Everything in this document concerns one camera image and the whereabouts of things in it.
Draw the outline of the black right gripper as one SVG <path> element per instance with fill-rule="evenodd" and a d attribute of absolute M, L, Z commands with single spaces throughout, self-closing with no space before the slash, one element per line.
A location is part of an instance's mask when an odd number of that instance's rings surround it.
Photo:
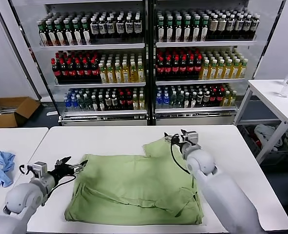
<path fill-rule="evenodd" d="M 170 135 L 165 132 L 164 138 L 168 143 L 178 146 L 181 154 L 185 154 L 186 150 L 191 146 L 187 135 Z"/>

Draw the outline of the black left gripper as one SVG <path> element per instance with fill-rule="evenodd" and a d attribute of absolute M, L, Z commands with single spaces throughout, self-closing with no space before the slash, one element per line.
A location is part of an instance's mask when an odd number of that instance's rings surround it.
<path fill-rule="evenodd" d="M 79 164 L 68 165 L 66 164 L 70 160 L 70 156 L 64 157 L 62 159 L 58 159 L 54 165 L 54 169 L 52 171 L 48 171 L 48 174 L 54 178 L 55 186 L 58 185 L 59 181 L 69 175 L 73 175 L 74 172 L 80 172 L 84 170 L 84 167 L 88 163 L 88 160 L 84 160 Z"/>

